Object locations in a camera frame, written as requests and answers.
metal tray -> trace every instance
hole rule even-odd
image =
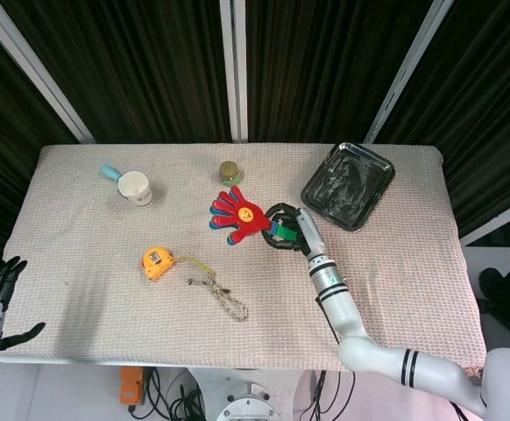
[[[310,209],[347,231],[362,228],[395,176],[393,164],[352,143],[331,149],[301,191]]]

table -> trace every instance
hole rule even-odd
[[[4,258],[21,255],[4,334],[47,323],[34,340],[0,353],[4,361],[197,367],[343,367],[315,304],[300,253],[279,252],[260,236],[236,246],[209,229],[220,163],[244,170],[240,188],[267,209],[302,206],[300,192],[332,145],[190,144],[46,146]],[[443,179],[428,146],[371,145],[395,177],[365,226],[346,232],[314,219],[382,346],[403,346],[483,366],[485,344]],[[153,204],[138,209],[101,177],[100,166],[138,170]],[[150,282],[143,252],[165,246],[207,263],[249,308],[231,320],[185,263]]]

paper cup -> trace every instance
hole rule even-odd
[[[118,179],[118,191],[140,208],[148,206],[153,201],[150,182],[138,171],[129,171],[121,176]]]

